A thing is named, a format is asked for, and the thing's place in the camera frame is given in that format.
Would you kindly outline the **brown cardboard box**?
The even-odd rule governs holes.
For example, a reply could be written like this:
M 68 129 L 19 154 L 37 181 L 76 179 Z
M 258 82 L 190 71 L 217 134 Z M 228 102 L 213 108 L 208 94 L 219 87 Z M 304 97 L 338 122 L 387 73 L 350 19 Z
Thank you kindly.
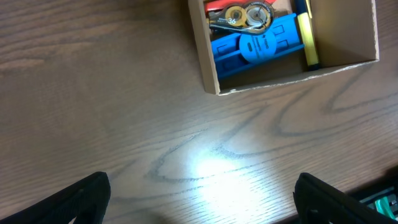
M 310 1 L 312 29 L 320 64 L 318 70 L 308 69 L 303 48 L 219 79 L 211 42 L 237 32 L 210 29 L 206 22 L 206 2 L 191 0 L 188 2 L 188 8 L 203 86 L 207 93 L 228 95 L 293 84 L 379 60 L 374 1 Z M 275 12 L 274 20 L 288 14 L 296 14 L 294 1 L 276 1 L 272 7 Z

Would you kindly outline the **yellow highlighter pen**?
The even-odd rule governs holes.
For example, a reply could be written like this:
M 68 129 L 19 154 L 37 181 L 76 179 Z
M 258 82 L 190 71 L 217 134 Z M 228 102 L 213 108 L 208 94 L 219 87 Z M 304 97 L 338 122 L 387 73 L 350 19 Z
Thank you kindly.
M 309 0 L 295 0 L 297 20 L 302 42 L 304 44 L 305 58 L 310 71 L 320 67 L 315 38 L 312 29 L 312 11 Z

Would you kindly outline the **orange stapler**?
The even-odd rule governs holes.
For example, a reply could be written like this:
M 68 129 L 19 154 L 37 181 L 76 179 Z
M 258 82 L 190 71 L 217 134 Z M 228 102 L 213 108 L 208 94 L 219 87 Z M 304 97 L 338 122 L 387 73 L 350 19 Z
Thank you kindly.
M 224 9 L 227 9 L 232 6 L 239 6 L 241 8 L 244 8 L 245 5 L 248 5 L 250 3 L 263 3 L 267 5 L 267 7 L 270 8 L 271 13 L 274 13 L 274 8 L 272 7 L 273 3 L 276 2 L 276 0 L 216 0 L 216 1 L 208 1 L 205 3 L 205 12 L 210 13 L 210 12 L 218 12 L 222 11 Z

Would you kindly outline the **blue plastic staple remover block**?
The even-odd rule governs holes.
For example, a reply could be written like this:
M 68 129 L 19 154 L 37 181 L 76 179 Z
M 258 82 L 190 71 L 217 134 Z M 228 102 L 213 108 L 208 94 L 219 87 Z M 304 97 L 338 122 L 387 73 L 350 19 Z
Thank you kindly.
M 219 79 L 230 77 L 257 65 L 304 48 L 295 13 L 277 18 L 261 35 L 233 33 L 211 42 Z

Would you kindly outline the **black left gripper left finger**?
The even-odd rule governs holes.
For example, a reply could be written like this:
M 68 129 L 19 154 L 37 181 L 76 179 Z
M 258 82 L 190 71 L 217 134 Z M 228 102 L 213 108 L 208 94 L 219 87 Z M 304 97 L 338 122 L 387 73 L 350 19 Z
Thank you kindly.
M 95 172 L 42 201 L 1 220 L 1 224 L 103 222 L 111 196 L 108 175 Z

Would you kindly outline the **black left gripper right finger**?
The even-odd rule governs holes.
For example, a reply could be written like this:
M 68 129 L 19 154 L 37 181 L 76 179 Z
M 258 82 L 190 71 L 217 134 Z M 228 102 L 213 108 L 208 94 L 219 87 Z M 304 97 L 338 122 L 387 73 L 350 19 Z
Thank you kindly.
M 397 177 L 390 175 L 381 179 Z M 301 173 L 293 192 L 300 223 L 397 223 L 309 173 Z

